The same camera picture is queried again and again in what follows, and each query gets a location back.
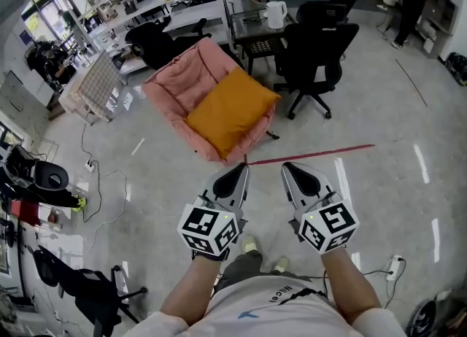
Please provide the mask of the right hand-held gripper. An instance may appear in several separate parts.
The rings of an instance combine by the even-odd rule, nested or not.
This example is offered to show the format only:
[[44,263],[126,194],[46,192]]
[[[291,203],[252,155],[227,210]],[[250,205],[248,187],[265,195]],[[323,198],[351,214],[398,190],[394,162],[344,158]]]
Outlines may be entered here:
[[297,209],[289,224],[298,240],[319,255],[345,246],[360,226],[351,201],[334,191],[324,174],[302,163],[284,162],[281,178]]

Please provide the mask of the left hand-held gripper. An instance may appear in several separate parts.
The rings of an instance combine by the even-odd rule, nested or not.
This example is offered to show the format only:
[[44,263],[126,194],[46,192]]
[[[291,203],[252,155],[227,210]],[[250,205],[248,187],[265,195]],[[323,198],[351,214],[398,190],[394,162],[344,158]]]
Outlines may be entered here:
[[250,168],[246,163],[226,166],[213,174],[192,204],[187,204],[177,232],[191,257],[223,262],[242,233]]

